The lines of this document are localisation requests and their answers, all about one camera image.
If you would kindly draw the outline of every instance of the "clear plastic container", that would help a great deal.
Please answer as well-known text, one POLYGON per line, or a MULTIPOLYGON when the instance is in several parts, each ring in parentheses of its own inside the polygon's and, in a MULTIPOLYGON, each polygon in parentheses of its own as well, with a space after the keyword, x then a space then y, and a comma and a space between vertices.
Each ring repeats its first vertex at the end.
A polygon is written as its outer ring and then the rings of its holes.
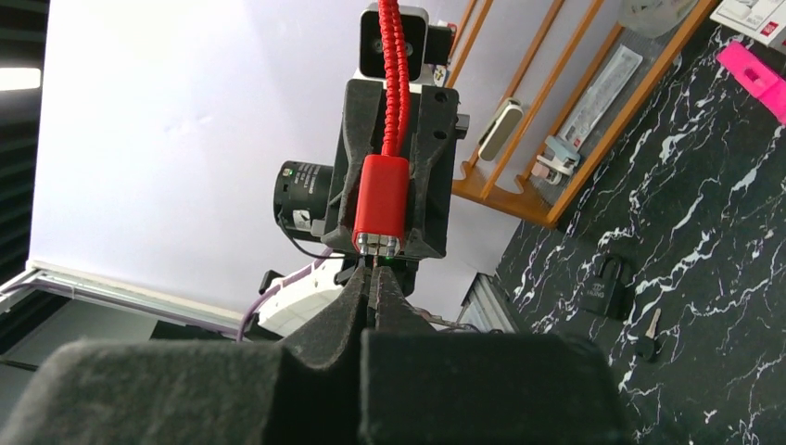
POLYGON ((697 3, 698 0, 622 0, 619 24, 654 39, 677 26, 697 3))

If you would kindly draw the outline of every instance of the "red plug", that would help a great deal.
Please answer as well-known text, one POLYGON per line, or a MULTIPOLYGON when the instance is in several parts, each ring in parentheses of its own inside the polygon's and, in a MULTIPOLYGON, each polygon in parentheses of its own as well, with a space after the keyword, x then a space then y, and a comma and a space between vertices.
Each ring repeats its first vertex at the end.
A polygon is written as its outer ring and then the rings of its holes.
POLYGON ((363 161, 358 212, 352 233, 361 255, 396 256, 404 245, 410 162, 368 155, 363 161))

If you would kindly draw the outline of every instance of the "padlock shackle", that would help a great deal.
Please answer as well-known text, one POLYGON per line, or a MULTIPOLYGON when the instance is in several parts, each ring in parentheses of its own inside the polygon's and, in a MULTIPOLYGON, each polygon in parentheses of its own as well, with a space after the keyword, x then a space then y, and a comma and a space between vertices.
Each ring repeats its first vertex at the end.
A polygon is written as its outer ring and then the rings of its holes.
POLYGON ((603 278, 603 273, 606 272, 606 266, 614 262, 616 263, 616 273, 615 273, 615 280, 619 281, 622 278, 622 272, 625 271, 625 259, 615 253, 606 254, 603 258, 603 263, 601 264, 601 268, 598 269, 598 278, 603 278))

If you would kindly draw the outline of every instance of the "red logo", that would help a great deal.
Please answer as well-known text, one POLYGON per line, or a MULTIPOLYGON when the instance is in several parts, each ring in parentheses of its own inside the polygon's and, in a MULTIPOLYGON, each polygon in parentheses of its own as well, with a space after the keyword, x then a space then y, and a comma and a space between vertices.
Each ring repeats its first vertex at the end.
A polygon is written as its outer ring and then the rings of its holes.
POLYGON ((776 22, 774 22, 774 21, 770 21, 770 22, 767 24, 767 26, 765 26, 764 28, 762 28, 762 34, 764 34, 765 36, 769 36, 769 35, 770 35, 770 34, 771 34, 773 31, 775 31, 777 28, 778 28, 778 23, 776 23, 776 22))

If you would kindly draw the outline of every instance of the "black marble surface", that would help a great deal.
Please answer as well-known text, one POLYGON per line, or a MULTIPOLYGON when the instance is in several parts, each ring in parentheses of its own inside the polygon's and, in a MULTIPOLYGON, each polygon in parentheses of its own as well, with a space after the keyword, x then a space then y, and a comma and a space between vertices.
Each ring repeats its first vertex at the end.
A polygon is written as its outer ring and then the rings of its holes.
POLYGON ((564 228, 523 223, 498 268, 533 331, 608 354, 638 443, 786 443, 786 134, 716 62, 733 40, 786 75, 786 56, 705 24, 564 228), (625 322, 578 308, 607 252, 633 266, 625 322), (633 344, 656 308, 647 363, 633 344))

